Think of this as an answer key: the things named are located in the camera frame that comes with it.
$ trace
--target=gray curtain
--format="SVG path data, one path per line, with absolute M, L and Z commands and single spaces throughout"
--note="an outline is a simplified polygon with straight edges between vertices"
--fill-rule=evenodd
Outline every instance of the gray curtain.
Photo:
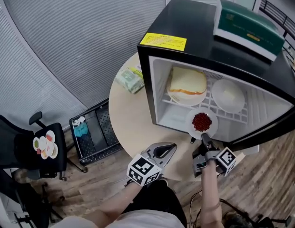
M 26 50 L 0 5 L 0 114 L 19 127 L 37 130 L 28 125 L 37 111 L 43 112 L 43 123 L 67 127 L 70 118 L 85 110 Z
M 118 69 L 165 0 L 4 0 L 33 51 L 85 106 L 106 99 Z

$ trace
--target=red beans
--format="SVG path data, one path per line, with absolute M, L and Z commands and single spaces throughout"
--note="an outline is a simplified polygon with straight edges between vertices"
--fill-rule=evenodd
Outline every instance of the red beans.
M 198 113 L 197 115 L 195 115 L 192 124 L 194 125 L 196 131 L 203 132 L 210 128 L 212 121 L 207 114 Z

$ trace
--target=wrist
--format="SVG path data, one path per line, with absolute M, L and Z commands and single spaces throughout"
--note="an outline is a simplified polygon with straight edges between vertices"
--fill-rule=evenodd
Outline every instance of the wrist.
M 209 160 L 206 167 L 202 169 L 202 173 L 216 171 L 216 162 L 215 160 Z
M 128 199 L 130 202 L 137 196 L 142 187 L 135 182 L 130 183 L 122 190 L 122 196 Z

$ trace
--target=blue item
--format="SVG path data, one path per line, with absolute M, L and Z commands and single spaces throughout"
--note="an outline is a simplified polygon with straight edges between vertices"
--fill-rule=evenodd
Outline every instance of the blue item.
M 87 134 L 89 131 L 86 123 L 81 123 L 79 126 L 74 128 L 75 136 L 81 137 L 84 134 Z

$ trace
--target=metal rack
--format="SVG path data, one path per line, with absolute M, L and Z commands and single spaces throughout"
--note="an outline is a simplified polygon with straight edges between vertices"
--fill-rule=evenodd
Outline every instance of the metal rack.
M 88 132 L 75 135 L 73 122 L 85 117 Z M 108 100 L 88 109 L 69 121 L 74 143 L 82 165 L 100 160 L 122 149 L 110 123 Z
M 186 105 L 182 105 L 179 103 L 176 103 L 175 101 L 173 101 L 171 99 L 171 97 L 168 95 L 167 92 L 164 93 L 163 97 L 162 97 L 162 101 L 169 103 L 169 104 L 173 104 L 173 105 L 179 105 L 179 106 L 183 106 L 186 108 L 189 108 L 191 110 L 193 109 L 198 109 L 200 107 L 206 107 L 208 109 L 210 109 L 211 111 L 213 111 L 217 117 L 219 118 L 225 118 L 231 121 L 235 121 L 235 122 L 239 122 L 239 123 L 243 123 L 243 124 L 248 124 L 248 104 L 247 104 L 247 95 L 246 92 L 244 92 L 244 96 L 245 96 L 245 105 L 244 108 L 236 114 L 231 114 L 231 113 L 227 113 L 225 111 L 223 111 L 222 109 L 220 109 L 211 94 L 211 89 L 213 84 L 220 78 L 215 79 L 214 77 L 212 78 L 208 78 L 207 79 L 207 93 L 206 93 L 206 97 L 204 99 L 204 101 L 198 105 L 195 106 L 186 106 Z

